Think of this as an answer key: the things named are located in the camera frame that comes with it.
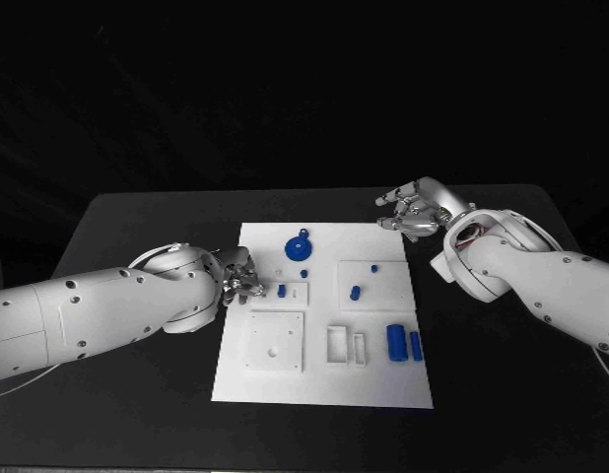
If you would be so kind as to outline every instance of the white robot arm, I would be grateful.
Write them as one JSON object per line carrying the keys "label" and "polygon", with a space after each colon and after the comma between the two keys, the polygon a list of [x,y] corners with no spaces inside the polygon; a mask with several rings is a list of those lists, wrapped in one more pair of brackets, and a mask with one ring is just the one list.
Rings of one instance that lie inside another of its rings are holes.
{"label": "white robot arm", "polygon": [[476,210],[430,177],[377,199],[397,202],[378,224],[413,242],[448,229],[445,251],[432,264],[491,303],[511,289],[534,316],[609,354],[609,264],[573,251],[512,211]]}
{"label": "white robot arm", "polygon": [[131,267],[5,289],[0,379],[99,355],[161,328],[194,332],[216,319],[223,293],[229,305],[262,292],[247,248],[208,252],[178,243]]}

